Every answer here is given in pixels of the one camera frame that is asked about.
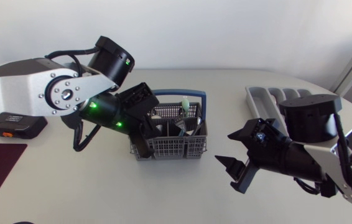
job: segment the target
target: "green led light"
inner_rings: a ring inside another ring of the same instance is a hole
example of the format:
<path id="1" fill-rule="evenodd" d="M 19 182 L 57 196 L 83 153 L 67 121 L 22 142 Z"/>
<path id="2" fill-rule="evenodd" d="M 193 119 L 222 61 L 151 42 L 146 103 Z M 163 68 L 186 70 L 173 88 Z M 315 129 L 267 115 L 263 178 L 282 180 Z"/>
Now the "green led light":
<path id="1" fill-rule="evenodd" d="M 96 108 L 97 107 L 97 104 L 94 103 L 94 102 L 90 102 L 90 105 L 89 105 L 91 108 Z"/>

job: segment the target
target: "gray plastic basket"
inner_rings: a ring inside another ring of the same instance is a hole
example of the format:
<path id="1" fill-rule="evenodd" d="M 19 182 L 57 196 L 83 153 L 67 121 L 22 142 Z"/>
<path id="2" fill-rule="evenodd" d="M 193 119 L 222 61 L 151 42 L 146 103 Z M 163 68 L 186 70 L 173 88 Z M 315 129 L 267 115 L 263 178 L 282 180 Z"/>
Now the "gray plastic basket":
<path id="1" fill-rule="evenodd" d="M 161 118 L 153 119 L 153 123 L 162 125 L 162 135 L 157 138 L 148 139 L 147 143 L 154 150 L 153 157 L 158 160 L 169 159 L 199 159 L 206 151 L 206 94 L 196 90 L 154 90 L 155 95 L 189 95 L 201 97 L 203 107 L 199 103 L 190 103 L 187 118 L 182 118 L 187 130 L 197 127 L 197 118 L 202 118 L 201 128 L 194 136 L 177 136 L 179 129 L 172 123 L 182 113 L 181 103 L 160 103 L 150 111 L 149 116 L 159 115 Z M 135 154 L 138 161 L 148 161 L 150 158 L 141 158 L 136 146 L 131 142 L 131 153 Z"/>

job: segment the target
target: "basket handle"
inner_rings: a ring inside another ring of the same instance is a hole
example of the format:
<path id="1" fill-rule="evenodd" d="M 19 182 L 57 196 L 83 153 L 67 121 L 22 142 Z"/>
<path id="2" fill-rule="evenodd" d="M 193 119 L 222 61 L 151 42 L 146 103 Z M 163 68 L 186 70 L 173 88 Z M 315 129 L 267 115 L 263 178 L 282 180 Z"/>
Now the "basket handle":
<path id="1" fill-rule="evenodd" d="M 184 90 L 184 89 L 161 89 L 161 90 L 153 90 L 152 92 L 156 96 L 161 96 L 161 95 L 182 95 L 182 96 L 197 96 L 197 97 L 201 97 L 202 120 L 203 121 L 205 120 L 205 118 L 206 118 L 206 93 L 204 91 Z"/>

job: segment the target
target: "black cable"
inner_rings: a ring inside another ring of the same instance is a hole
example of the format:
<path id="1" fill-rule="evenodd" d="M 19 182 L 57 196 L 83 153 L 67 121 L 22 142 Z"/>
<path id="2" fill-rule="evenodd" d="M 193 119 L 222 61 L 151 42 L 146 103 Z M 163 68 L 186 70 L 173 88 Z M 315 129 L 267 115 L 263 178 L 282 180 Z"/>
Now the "black cable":
<path id="1" fill-rule="evenodd" d="M 71 57 L 73 60 L 74 60 L 74 62 L 75 62 L 75 64 L 76 64 L 76 66 L 77 66 L 77 69 L 78 69 L 78 76 L 79 77 L 82 77 L 82 74 L 83 74 L 83 69 L 82 69 L 82 65 L 81 65 L 81 63 L 79 62 L 79 60 L 77 59 L 77 57 L 76 56 L 74 56 L 74 55 L 66 55 L 66 56 L 69 56 L 69 57 Z"/>
<path id="2" fill-rule="evenodd" d="M 64 55 L 88 55 L 88 54 L 96 53 L 99 50 L 100 49 L 97 47 L 93 47 L 92 49 L 87 49 L 87 50 L 58 50 L 46 55 L 45 58 L 53 59 L 55 57 L 64 56 Z"/>
<path id="3" fill-rule="evenodd" d="M 82 139 L 82 132 L 83 132 L 83 122 L 81 122 L 78 127 L 74 130 L 74 142 L 73 142 L 73 148 L 76 152 L 82 151 L 88 144 L 89 142 L 93 139 L 93 137 L 96 135 L 96 133 L 100 130 L 101 126 L 96 125 L 95 128 L 90 132 L 89 135 L 86 136 L 85 140 L 80 143 Z"/>
<path id="4" fill-rule="evenodd" d="M 82 74 L 83 74 L 83 69 L 82 69 L 82 65 L 81 63 L 79 62 L 79 60 L 77 59 L 76 56 L 74 55 L 68 55 L 70 56 L 72 59 L 74 59 L 74 62 L 76 63 L 76 67 L 78 68 L 78 77 L 82 77 Z"/>
<path id="5" fill-rule="evenodd" d="M 346 183 L 352 189 L 352 170 L 350 169 L 351 163 L 348 155 L 348 144 L 345 138 L 345 134 L 343 134 L 342 123 L 340 121 L 340 117 L 337 113 L 333 115 L 336 123 L 336 130 L 338 131 L 338 156 L 340 167 L 342 171 L 343 178 Z"/>
<path id="6" fill-rule="evenodd" d="M 309 194 L 318 195 L 320 193 L 319 189 L 316 189 L 316 188 L 306 184 L 305 182 L 303 182 L 299 178 L 294 177 L 294 181 L 296 181 L 296 183 L 298 183 L 299 186 Z"/>

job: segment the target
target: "utensil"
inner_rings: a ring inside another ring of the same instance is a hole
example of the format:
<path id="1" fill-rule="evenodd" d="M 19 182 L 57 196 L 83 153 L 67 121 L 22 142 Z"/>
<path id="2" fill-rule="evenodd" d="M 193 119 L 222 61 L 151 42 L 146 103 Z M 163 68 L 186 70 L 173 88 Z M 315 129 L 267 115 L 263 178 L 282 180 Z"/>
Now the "utensil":
<path id="1" fill-rule="evenodd" d="M 197 127 L 195 128 L 195 130 L 191 134 L 192 136 L 195 135 L 198 132 L 198 130 L 201 128 L 201 125 L 202 125 L 202 118 L 201 117 L 197 117 Z"/>

